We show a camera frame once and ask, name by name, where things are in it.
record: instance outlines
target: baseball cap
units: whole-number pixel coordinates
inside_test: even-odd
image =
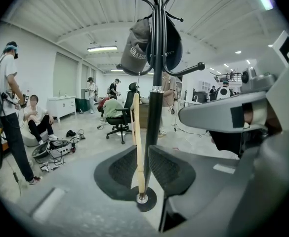
[[[139,20],[130,28],[120,63],[132,72],[142,72],[146,64],[146,49],[150,39],[150,25],[147,18]]]
[[[183,45],[182,39],[175,28],[173,22],[170,20],[168,16],[166,16],[166,39],[167,39],[167,47],[166,47],[166,65],[168,70],[173,70],[179,64],[182,55],[183,55]],[[151,42],[148,44],[146,49],[146,57],[148,63],[151,62]]]

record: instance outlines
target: person in green shirt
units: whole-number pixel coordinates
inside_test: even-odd
[[[103,105],[105,118],[117,118],[123,115],[122,111],[116,111],[116,109],[122,109],[122,105],[117,101],[117,96],[110,95],[110,99]]]

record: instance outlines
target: black office chair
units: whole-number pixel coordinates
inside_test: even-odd
[[[110,134],[114,134],[117,132],[121,133],[121,144],[124,144],[124,136],[123,132],[132,132],[129,130],[128,124],[131,123],[130,116],[130,107],[133,103],[133,96],[136,92],[136,82],[133,82],[129,85],[129,92],[126,97],[126,101],[123,109],[116,109],[116,111],[122,111],[123,115],[117,118],[106,118],[108,124],[114,125],[113,131],[107,133],[106,139],[109,139]]]

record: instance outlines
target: ceiling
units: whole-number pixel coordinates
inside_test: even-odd
[[[167,10],[183,40],[179,69],[205,62],[225,73],[234,64],[247,67],[288,29],[276,8],[266,11],[260,0],[172,0]],[[49,40],[109,73],[120,62],[129,28],[149,15],[136,0],[15,0],[2,21]],[[95,46],[116,45],[116,52],[90,54]]]

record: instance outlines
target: chair base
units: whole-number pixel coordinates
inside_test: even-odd
[[[129,130],[129,126],[128,126],[128,125],[126,125],[125,127],[123,127],[122,124],[120,125],[120,127],[119,127],[119,125],[116,125],[116,126],[113,127],[113,131],[112,131],[112,132],[107,133],[106,139],[109,139],[109,135],[114,134],[114,133],[117,133],[117,132],[120,132],[120,133],[121,133],[121,144],[124,144],[124,135],[123,135],[123,132],[130,132],[130,133],[132,133],[132,131]]]

